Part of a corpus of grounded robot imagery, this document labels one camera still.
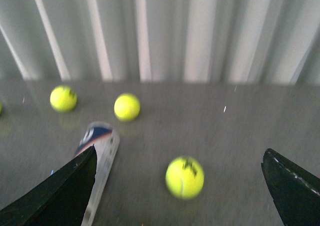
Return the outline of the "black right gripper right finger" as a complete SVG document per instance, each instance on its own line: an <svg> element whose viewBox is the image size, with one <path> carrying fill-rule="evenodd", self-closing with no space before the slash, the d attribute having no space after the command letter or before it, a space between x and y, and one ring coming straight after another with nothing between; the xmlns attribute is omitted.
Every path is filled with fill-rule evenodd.
<svg viewBox="0 0 320 226"><path fill-rule="evenodd" d="M268 148L262 173L284 225L320 224L320 179Z"/></svg>

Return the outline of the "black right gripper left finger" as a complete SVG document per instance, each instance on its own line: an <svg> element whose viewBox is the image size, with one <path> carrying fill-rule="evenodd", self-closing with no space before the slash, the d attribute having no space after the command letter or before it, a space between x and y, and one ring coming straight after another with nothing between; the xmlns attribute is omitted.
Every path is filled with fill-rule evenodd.
<svg viewBox="0 0 320 226"><path fill-rule="evenodd" d="M93 146L0 211L1 225L81 225L95 183Z"/></svg>

